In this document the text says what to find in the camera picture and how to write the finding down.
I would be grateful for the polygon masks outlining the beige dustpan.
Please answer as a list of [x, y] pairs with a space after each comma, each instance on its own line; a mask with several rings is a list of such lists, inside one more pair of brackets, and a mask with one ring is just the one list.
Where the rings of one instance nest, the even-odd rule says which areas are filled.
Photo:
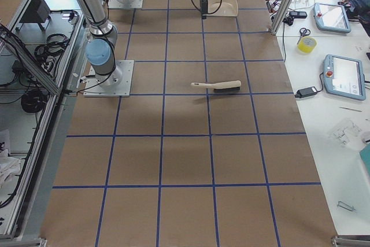
[[237, 0], [208, 0], [208, 16], [236, 17]]

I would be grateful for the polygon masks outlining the beige hand brush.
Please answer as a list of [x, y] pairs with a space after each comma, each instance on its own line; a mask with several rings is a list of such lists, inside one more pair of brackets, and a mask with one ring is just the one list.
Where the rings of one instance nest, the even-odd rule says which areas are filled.
[[191, 87], [201, 88], [201, 89], [212, 89], [215, 93], [230, 93], [234, 91], [239, 91], [241, 88], [240, 80], [233, 80], [227, 82], [218, 83], [199, 83], [194, 82], [190, 84]]

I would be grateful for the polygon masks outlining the black scissors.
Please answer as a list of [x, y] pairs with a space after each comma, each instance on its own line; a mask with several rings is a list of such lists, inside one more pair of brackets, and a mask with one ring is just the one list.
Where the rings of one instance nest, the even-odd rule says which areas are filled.
[[305, 36], [309, 36], [310, 35], [310, 29], [308, 29], [308, 28], [301, 28], [299, 30], [299, 34], [300, 34], [299, 39], [302, 39]]

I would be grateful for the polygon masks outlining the yellow tape roll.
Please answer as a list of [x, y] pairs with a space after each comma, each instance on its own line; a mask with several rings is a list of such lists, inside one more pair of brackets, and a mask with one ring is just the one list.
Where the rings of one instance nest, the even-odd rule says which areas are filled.
[[313, 37], [304, 36], [298, 41], [297, 48], [301, 52], [309, 54], [313, 51], [316, 45], [317, 41]]

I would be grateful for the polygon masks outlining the blue teach pendant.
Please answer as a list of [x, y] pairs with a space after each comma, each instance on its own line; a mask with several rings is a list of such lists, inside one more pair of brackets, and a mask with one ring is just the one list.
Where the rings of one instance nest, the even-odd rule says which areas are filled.
[[341, 5], [315, 3], [313, 16], [321, 31], [348, 34], [352, 31], [345, 8]]
[[329, 94], [366, 100], [365, 76], [360, 60], [326, 55], [323, 61], [323, 84]]

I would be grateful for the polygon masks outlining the black power adapter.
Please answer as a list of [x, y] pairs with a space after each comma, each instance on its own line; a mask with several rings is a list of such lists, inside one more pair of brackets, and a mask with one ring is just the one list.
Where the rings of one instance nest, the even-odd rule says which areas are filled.
[[297, 90], [295, 93], [295, 98], [306, 98], [306, 97], [312, 97], [318, 93], [318, 90], [315, 88], [315, 86], [312, 87], [306, 87], [303, 89]]

